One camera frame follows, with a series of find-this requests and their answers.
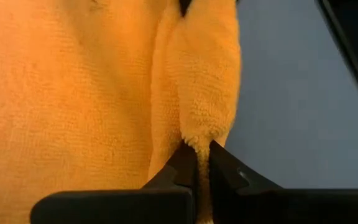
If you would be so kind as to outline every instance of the black frame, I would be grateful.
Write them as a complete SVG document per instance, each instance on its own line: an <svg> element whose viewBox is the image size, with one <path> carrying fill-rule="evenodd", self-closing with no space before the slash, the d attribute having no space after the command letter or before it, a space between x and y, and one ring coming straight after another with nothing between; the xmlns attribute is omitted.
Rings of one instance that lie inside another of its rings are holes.
<svg viewBox="0 0 358 224"><path fill-rule="evenodd" d="M317 0L318 5L323 13L323 16L327 22L330 32L334 36L336 45L341 50L341 54L344 57L347 67L352 72L354 79L358 84L358 59L354 52L354 48L347 38L344 29L342 28L339 20L334 12L333 6L330 0Z"/></svg>

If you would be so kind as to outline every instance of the clip jaw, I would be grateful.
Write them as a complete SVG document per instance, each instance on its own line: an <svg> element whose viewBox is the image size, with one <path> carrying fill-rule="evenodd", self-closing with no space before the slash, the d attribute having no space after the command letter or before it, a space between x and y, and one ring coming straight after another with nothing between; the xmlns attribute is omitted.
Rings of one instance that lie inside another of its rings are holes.
<svg viewBox="0 0 358 224"><path fill-rule="evenodd" d="M182 143L163 169L139 190L59 192L36 203L31 224L194 224L197 158Z"/></svg>
<svg viewBox="0 0 358 224"><path fill-rule="evenodd" d="M358 223L358 190L283 189L212 142L214 222Z"/></svg>

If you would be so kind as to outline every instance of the gray surface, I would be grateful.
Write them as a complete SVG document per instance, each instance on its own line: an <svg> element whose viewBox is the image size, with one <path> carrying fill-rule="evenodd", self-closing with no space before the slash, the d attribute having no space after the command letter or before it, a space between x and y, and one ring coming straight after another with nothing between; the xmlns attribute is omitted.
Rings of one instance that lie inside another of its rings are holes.
<svg viewBox="0 0 358 224"><path fill-rule="evenodd" d="M242 0L226 147L283 187L358 188L358 87L314 0Z"/></svg>

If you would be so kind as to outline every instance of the microfiber towel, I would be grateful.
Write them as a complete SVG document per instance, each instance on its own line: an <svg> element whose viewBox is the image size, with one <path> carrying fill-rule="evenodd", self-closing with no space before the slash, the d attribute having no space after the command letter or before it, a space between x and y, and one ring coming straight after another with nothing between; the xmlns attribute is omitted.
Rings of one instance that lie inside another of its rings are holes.
<svg viewBox="0 0 358 224"><path fill-rule="evenodd" d="M182 139L211 223L240 61L235 1L0 0L0 224L54 192L138 189Z"/></svg>

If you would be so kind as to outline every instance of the towel fold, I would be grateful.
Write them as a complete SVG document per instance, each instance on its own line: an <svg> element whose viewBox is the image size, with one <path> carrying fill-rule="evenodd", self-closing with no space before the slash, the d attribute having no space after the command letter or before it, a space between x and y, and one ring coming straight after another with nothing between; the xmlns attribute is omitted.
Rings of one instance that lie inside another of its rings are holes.
<svg viewBox="0 0 358 224"><path fill-rule="evenodd" d="M235 1L0 1L0 224L62 190L136 189L180 141L198 154L234 120Z"/></svg>

